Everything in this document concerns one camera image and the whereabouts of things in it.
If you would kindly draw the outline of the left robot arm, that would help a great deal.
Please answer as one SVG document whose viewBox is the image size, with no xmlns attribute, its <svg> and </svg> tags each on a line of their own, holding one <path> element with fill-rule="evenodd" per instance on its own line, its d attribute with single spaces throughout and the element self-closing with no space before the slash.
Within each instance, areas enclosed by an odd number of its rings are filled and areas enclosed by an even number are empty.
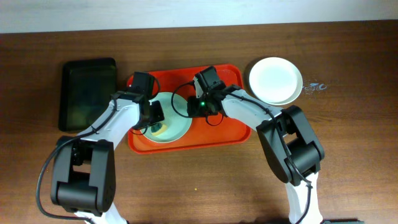
<svg viewBox="0 0 398 224">
<path fill-rule="evenodd" d="M 75 137 L 62 136 L 53 154 L 50 198 L 86 223 L 126 223 L 114 204 L 114 151 L 126 133 L 164 120 L 159 101 L 119 91 L 106 110 Z"/>
</svg>

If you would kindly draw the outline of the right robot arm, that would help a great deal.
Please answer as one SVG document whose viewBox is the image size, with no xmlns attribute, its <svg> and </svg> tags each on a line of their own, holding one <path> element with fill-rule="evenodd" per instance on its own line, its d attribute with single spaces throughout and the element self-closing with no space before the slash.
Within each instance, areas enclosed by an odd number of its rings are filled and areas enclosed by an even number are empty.
<svg viewBox="0 0 398 224">
<path fill-rule="evenodd" d="M 325 156 L 314 130 L 298 106 L 266 104 L 237 85 L 202 88 L 193 85 L 198 106 L 236 119 L 259 136 L 267 163 L 285 184 L 291 223 L 321 223 L 317 179 Z"/>
</svg>

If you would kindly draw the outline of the green and yellow sponge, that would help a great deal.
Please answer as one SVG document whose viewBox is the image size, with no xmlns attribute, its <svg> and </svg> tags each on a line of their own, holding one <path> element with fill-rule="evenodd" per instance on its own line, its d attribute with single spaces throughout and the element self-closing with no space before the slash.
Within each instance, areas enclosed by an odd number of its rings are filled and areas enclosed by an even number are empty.
<svg viewBox="0 0 398 224">
<path fill-rule="evenodd" d="M 153 136 L 158 136 L 158 135 L 164 133 L 167 130 L 167 128 L 168 127 L 166 124 L 159 122 L 159 123 L 151 126 L 151 134 Z"/>
</svg>

